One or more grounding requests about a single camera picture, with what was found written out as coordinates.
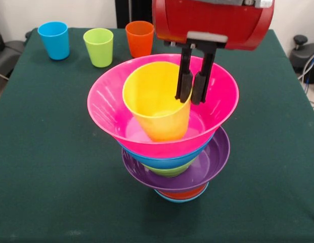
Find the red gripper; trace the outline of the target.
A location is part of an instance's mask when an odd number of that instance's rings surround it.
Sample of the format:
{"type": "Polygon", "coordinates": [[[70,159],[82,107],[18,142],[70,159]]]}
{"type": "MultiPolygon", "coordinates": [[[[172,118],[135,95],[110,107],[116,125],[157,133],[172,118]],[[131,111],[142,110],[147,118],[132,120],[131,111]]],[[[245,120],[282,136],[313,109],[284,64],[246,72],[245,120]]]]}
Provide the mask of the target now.
{"type": "MultiPolygon", "coordinates": [[[[271,24],[274,1],[153,1],[156,35],[167,42],[224,43],[227,49],[256,49],[271,24]]],[[[176,99],[189,98],[193,75],[189,69],[192,50],[183,48],[176,99]]],[[[216,49],[204,53],[201,70],[195,75],[192,103],[205,103],[216,49]]]]}

